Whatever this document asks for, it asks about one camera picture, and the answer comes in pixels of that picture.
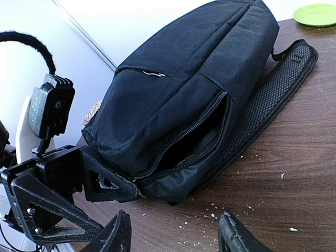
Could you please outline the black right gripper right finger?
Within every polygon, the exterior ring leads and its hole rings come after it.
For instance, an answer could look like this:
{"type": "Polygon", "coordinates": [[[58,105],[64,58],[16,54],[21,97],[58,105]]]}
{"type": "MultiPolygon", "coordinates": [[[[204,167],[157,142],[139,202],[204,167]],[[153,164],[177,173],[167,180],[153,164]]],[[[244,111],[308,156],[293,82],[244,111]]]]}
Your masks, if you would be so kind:
{"type": "Polygon", "coordinates": [[[262,244],[230,211],[225,210],[218,222],[219,251],[266,251],[262,244]]]}

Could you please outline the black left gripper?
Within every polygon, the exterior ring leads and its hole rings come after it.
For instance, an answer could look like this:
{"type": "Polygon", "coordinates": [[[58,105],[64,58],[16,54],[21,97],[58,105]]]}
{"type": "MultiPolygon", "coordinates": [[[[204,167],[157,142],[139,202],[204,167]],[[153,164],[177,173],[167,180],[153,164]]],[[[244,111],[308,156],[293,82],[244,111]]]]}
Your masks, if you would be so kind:
{"type": "Polygon", "coordinates": [[[81,149],[65,145],[18,163],[13,146],[1,148],[1,167],[8,169],[1,171],[1,184],[18,227],[30,240],[89,242],[100,234],[103,226],[67,200],[82,192],[83,185],[90,202],[124,203],[139,198],[136,184],[109,169],[94,153],[81,154],[81,149]]]}

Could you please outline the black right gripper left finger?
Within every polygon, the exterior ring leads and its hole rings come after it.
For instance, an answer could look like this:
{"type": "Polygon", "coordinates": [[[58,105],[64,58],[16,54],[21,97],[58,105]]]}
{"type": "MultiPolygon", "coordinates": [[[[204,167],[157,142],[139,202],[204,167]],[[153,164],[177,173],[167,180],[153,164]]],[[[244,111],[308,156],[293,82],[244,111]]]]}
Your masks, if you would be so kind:
{"type": "Polygon", "coordinates": [[[130,215],[119,210],[97,238],[90,243],[90,246],[92,247],[91,251],[130,251],[130,215]]]}

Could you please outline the black student backpack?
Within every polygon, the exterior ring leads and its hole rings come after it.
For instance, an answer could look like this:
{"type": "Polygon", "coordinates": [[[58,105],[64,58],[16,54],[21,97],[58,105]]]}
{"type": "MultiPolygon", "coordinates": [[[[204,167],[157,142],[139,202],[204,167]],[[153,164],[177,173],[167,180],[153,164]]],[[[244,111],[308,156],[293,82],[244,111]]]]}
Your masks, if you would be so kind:
{"type": "Polygon", "coordinates": [[[262,1],[213,1],[163,27],[116,69],[84,152],[177,205],[226,169],[315,66],[303,39],[274,53],[262,1]]]}

